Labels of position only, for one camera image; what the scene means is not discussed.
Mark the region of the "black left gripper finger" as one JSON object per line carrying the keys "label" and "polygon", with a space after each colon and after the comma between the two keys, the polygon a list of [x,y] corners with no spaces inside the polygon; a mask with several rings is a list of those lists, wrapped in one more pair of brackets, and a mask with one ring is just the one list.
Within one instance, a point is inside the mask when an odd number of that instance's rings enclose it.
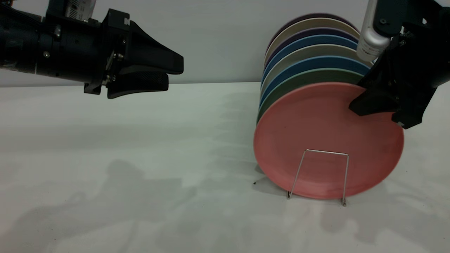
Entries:
{"label": "black left gripper finger", "polygon": [[169,76],[162,72],[132,72],[119,75],[107,85],[107,98],[133,93],[162,92],[169,88]]}
{"label": "black left gripper finger", "polygon": [[184,58],[151,38],[139,25],[131,21],[120,74],[140,71],[182,74]]}

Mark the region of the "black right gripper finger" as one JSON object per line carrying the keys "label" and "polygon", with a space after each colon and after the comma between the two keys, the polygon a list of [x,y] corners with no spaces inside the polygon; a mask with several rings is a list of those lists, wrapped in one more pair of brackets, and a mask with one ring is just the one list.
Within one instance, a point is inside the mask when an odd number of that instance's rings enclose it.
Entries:
{"label": "black right gripper finger", "polygon": [[349,105],[349,109],[359,116],[396,112],[398,108],[398,92],[389,85],[373,85],[356,97]]}
{"label": "black right gripper finger", "polygon": [[393,85],[392,53],[383,53],[357,85],[363,88],[391,87]]}

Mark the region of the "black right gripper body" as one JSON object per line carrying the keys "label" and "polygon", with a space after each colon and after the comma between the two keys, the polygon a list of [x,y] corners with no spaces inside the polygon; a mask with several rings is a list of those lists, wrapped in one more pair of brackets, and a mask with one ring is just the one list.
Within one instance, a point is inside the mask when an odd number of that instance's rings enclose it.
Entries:
{"label": "black right gripper body", "polygon": [[449,23],[405,24],[388,51],[387,96],[392,121],[419,125],[439,85],[449,81]]}

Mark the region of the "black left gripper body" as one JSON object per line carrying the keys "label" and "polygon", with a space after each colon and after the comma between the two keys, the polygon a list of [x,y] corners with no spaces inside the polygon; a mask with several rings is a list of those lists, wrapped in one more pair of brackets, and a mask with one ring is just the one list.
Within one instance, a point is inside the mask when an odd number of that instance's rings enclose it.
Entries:
{"label": "black left gripper body", "polygon": [[121,80],[125,61],[130,15],[109,9],[102,22],[80,21],[49,8],[41,33],[36,74],[84,83],[85,93],[100,94],[103,85],[112,87]]}

